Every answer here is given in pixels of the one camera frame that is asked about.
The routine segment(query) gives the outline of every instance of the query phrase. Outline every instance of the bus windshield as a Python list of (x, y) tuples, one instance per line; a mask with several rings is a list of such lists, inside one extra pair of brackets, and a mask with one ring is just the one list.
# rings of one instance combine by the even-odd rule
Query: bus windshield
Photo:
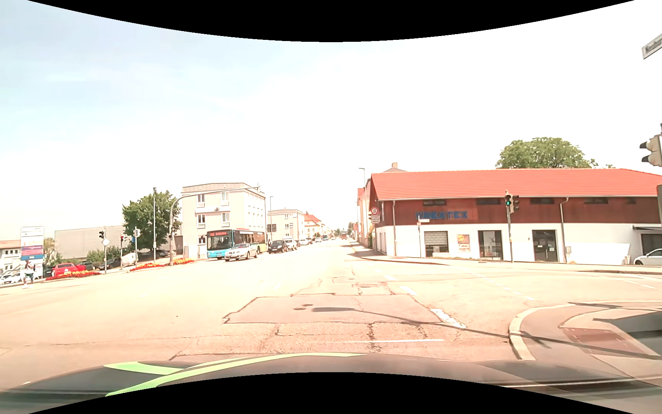
[(210, 237), (208, 239), (208, 243), (206, 244), (207, 250), (228, 249), (231, 247), (232, 247), (231, 235)]

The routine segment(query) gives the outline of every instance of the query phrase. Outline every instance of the car hood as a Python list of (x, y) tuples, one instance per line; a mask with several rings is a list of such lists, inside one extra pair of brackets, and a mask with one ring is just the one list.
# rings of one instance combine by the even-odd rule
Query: car hood
[(662, 388), (589, 369), (535, 361), (455, 362), (380, 353), (281, 353), (211, 362), (147, 361), (99, 365), (0, 391), (0, 412), (25, 413), (172, 384), (273, 373), (354, 372), (474, 381), (590, 401), (626, 393), (662, 394)]

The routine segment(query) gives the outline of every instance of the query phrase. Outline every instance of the street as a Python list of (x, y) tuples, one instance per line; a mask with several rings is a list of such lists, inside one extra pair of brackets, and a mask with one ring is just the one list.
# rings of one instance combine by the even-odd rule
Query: street
[(662, 276), (393, 263), (357, 250), (332, 240), (2, 288), (0, 390), (126, 361), (291, 352), (515, 360), (509, 325), (523, 311), (662, 301)]

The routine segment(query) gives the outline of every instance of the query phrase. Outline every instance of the bus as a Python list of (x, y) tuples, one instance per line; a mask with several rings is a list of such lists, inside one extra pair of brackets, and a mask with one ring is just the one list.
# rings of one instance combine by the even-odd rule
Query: bus
[(262, 231), (249, 230), (248, 228), (225, 228), (212, 230), (206, 233), (206, 257), (224, 259), (226, 251), (234, 245), (249, 243), (257, 249), (257, 254), (267, 251), (265, 234)]

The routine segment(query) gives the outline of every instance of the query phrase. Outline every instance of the red car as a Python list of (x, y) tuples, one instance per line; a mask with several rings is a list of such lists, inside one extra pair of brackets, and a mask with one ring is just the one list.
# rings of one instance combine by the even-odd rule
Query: red car
[(86, 266), (79, 264), (76, 266), (73, 263), (61, 263), (53, 269), (53, 276), (60, 276), (66, 272), (80, 272), (86, 270)]

